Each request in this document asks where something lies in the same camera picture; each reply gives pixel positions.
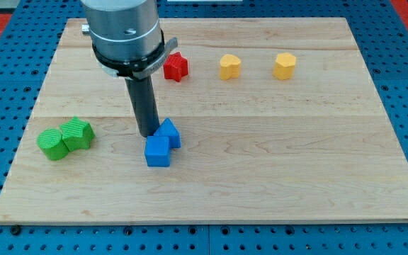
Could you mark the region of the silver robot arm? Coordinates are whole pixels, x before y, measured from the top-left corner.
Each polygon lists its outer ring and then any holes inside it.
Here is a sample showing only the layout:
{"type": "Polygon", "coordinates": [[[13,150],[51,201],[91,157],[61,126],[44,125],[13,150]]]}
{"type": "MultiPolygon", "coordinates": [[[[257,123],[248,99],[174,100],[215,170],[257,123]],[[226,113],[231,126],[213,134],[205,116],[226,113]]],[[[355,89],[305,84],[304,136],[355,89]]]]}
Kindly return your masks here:
{"type": "Polygon", "coordinates": [[[141,80],[178,47],[165,41],[155,0],[82,0],[92,48],[113,76],[141,80]]]}

